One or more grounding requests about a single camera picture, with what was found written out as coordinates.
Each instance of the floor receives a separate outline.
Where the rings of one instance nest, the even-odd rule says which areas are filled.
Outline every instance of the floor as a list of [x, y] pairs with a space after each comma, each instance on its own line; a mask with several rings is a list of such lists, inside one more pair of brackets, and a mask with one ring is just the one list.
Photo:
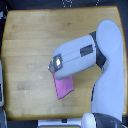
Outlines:
[[[55, 2], [46, 2], [50, 0], [45, 0], [46, 6], [42, 8], [63, 8], [62, 1], [55, 4]], [[94, 0], [93, 4], [89, 2], [89, 0], [74, 0], [75, 2], [71, 5], [72, 7], [85, 7], [85, 6], [96, 6], [96, 2]], [[105, 0], [100, 0], [98, 3], [98, 6], [104, 6], [104, 5], [117, 5], [119, 8], [119, 12], [121, 15], [121, 20], [123, 24], [124, 34], [125, 34], [125, 40], [126, 40], [126, 46], [128, 49], [128, 0], [111, 0], [111, 2], [102, 2]], [[2, 16], [2, 10], [0, 10], [0, 46], [2, 44], [2, 34], [4, 30], [4, 24], [6, 19], [6, 13], [7, 10], [4, 8], [4, 17]], [[8, 128], [36, 128], [38, 121], [8, 121]], [[123, 118], [123, 123], [127, 124], [127, 117]]]

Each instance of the black strip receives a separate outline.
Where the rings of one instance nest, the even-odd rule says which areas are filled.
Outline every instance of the black strip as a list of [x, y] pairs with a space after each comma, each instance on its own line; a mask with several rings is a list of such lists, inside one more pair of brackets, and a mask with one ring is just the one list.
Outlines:
[[90, 35], [92, 36], [92, 38], [95, 42], [95, 45], [96, 45], [96, 64], [100, 68], [102, 68], [104, 63], [106, 62], [106, 57], [101, 53], [100, 49], [98, 48], [97, 41], [96, 41], [96, 31], [90, 33]]
[[67, 119], [62, 119], [62, 123], [67, 123]]
[[86, 56], [92, 52], [93, 52], [92, 45], [88, 45], [88, 46], [80, 49], [81, 57]]
[[2, 90], [1, 90], [1, 84], [0, 84], [0, 102], [2, 101]]

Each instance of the pink object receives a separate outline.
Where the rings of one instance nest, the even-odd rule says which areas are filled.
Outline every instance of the pink object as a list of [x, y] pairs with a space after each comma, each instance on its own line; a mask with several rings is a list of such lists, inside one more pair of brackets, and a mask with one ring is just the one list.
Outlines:
[[69, 77], [64, 78], [62, 80], [57, 80], [55, 78], [55, 75], [53, 74], [53, 78], [54, 78], [54, 83], [55, 83], [58, 99], [63, 98], [69, 92], [74, 90], [72, 76], [69, 76]]

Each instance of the wooden table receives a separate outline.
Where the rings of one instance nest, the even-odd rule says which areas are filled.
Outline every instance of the wooden table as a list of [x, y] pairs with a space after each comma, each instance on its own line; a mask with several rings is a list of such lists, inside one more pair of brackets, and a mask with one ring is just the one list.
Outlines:
[[127, 59], [120, 15], [116, 7], [10, 11], [2, 42], [4, 109], [11, 120], [75, 118], [90, 112], [92, 87], [101, 75], [94, 67], [73, 76], [75, 90], [57, 99], [47, 66], [60, 44], [85, 36], [103, 19], [120, 28], [124, 44], [124, 83], [127, 114]]

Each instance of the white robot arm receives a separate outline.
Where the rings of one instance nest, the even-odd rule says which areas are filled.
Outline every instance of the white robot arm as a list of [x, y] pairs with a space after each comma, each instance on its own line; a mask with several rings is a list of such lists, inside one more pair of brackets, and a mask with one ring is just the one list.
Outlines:
[[91, 113], [84, 114], [82, 127], [123, 128], [123, 43], [113, 21], [103, 20], [96, 32], [55, 49], [49, 70], [55, 73], [56, 79], [63, 79], [95, 63], [102, 69], [102, 75], [94, 84]]

